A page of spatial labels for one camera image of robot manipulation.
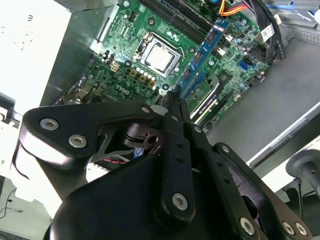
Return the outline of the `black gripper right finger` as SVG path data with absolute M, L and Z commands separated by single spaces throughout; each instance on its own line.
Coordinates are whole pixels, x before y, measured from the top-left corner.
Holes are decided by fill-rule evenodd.
M 211 146 L 191 123 L 187 104 L 179 99 L 187 122 L 192 159 L 201 166 L 205 212 L 219 240 L 310 240 L 303 221 L 226 144 Z

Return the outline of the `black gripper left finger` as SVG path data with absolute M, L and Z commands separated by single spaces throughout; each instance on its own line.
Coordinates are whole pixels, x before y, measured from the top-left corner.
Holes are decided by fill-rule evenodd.
M 161 157 L 166 131 L 184 135 L 188 124 L 179 99 L 168 92 L 163 114 L 139 100 L 35 108 L 23 117 L 19 143 L 64 174 L 77 175 L 97 162 L 111 173 L 142 156 Z

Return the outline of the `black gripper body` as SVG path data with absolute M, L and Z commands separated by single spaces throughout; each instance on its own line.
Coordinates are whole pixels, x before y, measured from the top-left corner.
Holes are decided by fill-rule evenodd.
M 45 239 L 218 240 L 188 126 L 165 140 L 162 156 L 144 155 L 69 195 Z

